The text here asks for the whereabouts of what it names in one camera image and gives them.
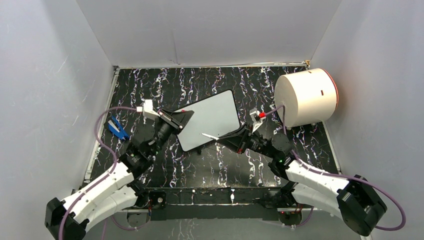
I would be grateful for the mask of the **white marker pen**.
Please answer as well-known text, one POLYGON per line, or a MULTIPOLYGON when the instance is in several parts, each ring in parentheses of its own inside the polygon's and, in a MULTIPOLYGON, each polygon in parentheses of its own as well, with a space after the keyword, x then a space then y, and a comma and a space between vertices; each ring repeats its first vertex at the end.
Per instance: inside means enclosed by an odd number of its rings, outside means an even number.
POLYGON ((212 140, 215 140, 215 141, 217 141, 217 140, 219 140, 220 138, 219 137, 216 137, 216 136, 213 136, 213 135, 210 135, 210 134, 207 134, 207 133, 201 133, 203 136, 205 136, 205 137, 207 137, 207 138, 209 138, 209 139, 212 139, 212 140))

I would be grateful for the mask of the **small white whiteboard black frame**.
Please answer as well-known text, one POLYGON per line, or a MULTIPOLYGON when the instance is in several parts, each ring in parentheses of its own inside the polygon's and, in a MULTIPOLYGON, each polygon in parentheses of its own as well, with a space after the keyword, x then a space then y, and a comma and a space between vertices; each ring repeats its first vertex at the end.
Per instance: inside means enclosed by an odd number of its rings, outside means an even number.
POLYGON ((234 93, 231 89, 188 104, 179 111, 194 112, 181 133, 177 135, 184 152, 189 152, 212 141, 203 134, 221 137, 241 126, 234 93))

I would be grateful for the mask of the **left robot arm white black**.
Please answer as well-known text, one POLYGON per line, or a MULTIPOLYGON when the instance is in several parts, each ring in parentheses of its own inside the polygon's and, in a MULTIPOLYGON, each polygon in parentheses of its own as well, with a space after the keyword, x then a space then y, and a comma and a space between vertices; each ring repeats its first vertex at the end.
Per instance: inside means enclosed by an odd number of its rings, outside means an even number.
POLYGON ((123 155, 112 151, 113 164, 94 181, 62 200, 46 205, 45 226, 56 240, 82 240, 97 223, 129 207, 144 208, 149 194, 139 178, 153 164, 171 135, 179 134, 194 115, 192 110, 158 112, 146 106, 129 108, 155 122, 152 138, 132 139, 123 155))

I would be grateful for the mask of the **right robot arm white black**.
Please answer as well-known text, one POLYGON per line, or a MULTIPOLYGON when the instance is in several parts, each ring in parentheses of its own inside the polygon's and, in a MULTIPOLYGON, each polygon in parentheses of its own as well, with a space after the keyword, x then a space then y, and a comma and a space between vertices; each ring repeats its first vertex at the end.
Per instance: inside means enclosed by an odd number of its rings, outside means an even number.
POLYGON ((332 176, 297 160, 283 133, 265 138, 253 131, 250 124, 244 124, 216 141, 238 154, 251 150, 270 158, 268 167, 274 175, 293 185, 281 194, 282 202, 288 207, 298 203, 316 207, 340 218, 352 231, 365 237, 387 211, 386 204, 363 177, 332 176))

